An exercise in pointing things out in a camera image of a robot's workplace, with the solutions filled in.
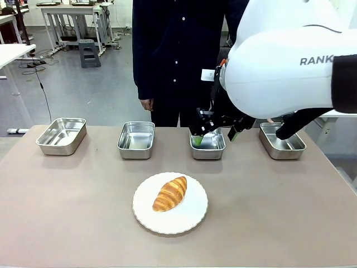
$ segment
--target jacket sleeve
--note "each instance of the jacket sleeve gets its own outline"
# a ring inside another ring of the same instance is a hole
[[[228,0],[225,18],[227,20],[230,39],[233,43],[237,39],[237,29],[248,2],[249,0]]]
[[[133,0],[133,75],[139,99],[153,98],[149,82],[149,37],[145,0]]]

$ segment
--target person's hand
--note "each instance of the person's hand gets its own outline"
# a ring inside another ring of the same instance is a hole
[[[141,102],[142,107],[145,110],[150,111],[150,112],[154,111],[152,109],[153,104],[154,104],[154,99],[141,99],[140,102]]]

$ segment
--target croissant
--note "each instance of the croissant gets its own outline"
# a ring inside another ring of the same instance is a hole
[[[155,212],[168,211],[183,200],[187,189],[185,177],[179,177],[166,183],[160,190],[157,198],[152,205]]]

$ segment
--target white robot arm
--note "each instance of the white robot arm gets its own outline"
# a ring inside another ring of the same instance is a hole
[[[214,106],[197,110],[191,132],[231,125],[232,140],[255,118],[298,111],[277,132],[284,139],[331,109],[356,112],[357,94],[349,92],[357,76],[354,54],[357,30],[343,25],[328,0],[250,0],[237,43],[216,68]]]

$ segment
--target white label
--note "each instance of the white label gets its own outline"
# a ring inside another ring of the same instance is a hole
[[[201,80],[214,82],[214,73],[215,73],[215,70],[203,69],[202,75],[201,75]]]

